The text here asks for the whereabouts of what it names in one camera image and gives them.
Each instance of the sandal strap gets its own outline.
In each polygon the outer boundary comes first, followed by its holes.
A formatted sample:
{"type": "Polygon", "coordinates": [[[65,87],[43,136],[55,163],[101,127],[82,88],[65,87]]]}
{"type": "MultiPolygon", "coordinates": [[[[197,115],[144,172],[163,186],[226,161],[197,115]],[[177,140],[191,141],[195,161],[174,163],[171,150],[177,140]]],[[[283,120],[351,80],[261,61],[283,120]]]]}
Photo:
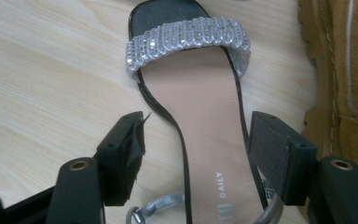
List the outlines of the sandal strap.
{"type": "Polygon", "coordinates": [[[185,194],[183,192],[166,194],[142,207],[131,208],[127,213],[126,223],[131,224],[131,218],[133,217],[137,224],[145,224],[146,220],[152,217],[155,213],[175,206],[186,206],[185,194]]]}
{"type": "Polygon", "coordinates": [[[182,49],[227,47],[237,77],[242,77],[250,58],[250,41],[241,24],[227,18],[203,18],[164,23],[135,36],[127,46],[127,72],[137,81],[136,72],[147,63],[182,49]]]}

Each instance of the silver sequin strap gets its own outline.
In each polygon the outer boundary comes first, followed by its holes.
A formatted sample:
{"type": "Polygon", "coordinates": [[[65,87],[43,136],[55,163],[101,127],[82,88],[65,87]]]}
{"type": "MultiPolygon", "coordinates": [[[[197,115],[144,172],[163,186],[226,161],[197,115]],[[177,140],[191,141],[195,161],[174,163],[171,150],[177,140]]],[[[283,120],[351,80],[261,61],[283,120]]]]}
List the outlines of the silver sequin strap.
{"type": "Polygon", "coordinates": [[[131,78],[138,80],[136,71],[151,61],[178,50],[210,46],[227,47],[237,76],[245,74],[251,44],[240,23],[203,17],[165,23],[135,36],[127,46],[127,71],[131,78]]]}

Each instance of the wooden surface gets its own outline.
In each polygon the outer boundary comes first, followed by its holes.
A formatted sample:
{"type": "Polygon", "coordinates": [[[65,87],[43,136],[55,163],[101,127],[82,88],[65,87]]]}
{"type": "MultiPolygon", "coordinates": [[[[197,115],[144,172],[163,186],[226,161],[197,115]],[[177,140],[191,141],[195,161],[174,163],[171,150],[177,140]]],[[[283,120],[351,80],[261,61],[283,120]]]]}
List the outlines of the wooden surface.
{"type": "MultiPolygon", "coordinates": [[[[65,162],[92,156],[117,120],[151,112],[126,75],[128,17],[142,1],[0,1],[0,198],[17,203],[55,184],[65,162]]],[[[245,117],[273,114],[301,132],[315,104],[315,68],[301,40],[295,0],[200,0],[212,16],[239,20],[252,42],[241,80],[245,117]]],[[[146,155],[131,199],[107,207],[107,223],[127,210],[183,190],[178,132],[156,113],[145,125],[146,155]]],[[[185,223],[184,209],[155,223],[185,223]]],[[[282,223],[302,223],[295,207],[282,223]]]]}

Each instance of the sandal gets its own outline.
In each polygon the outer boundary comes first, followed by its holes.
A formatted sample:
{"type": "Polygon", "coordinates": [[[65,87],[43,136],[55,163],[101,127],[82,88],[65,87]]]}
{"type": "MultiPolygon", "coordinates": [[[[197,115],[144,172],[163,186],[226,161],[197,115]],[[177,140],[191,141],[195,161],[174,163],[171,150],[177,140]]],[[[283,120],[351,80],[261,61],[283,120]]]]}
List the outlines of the sandal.
{"type": "Polygon", "coordinates": [[[129,75],[179,131],[187,223],[249,223],[268,205],[246,151],[239,77],[250,56],[241,25],[194,0],[152,0],[130,17],[129,75]]]}

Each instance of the insole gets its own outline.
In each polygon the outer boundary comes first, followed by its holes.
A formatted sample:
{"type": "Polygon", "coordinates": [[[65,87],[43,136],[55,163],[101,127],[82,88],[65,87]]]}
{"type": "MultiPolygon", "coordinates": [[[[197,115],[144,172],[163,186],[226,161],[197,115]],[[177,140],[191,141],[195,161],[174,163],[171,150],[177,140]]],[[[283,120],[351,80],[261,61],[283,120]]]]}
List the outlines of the insole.
{"type": "Polygon", "coordinates": [[[193,223],[253,223],[263,208],[225,52],[218,47],[179,51],[141,70],[146,87],[183,136],[193,223]]]}

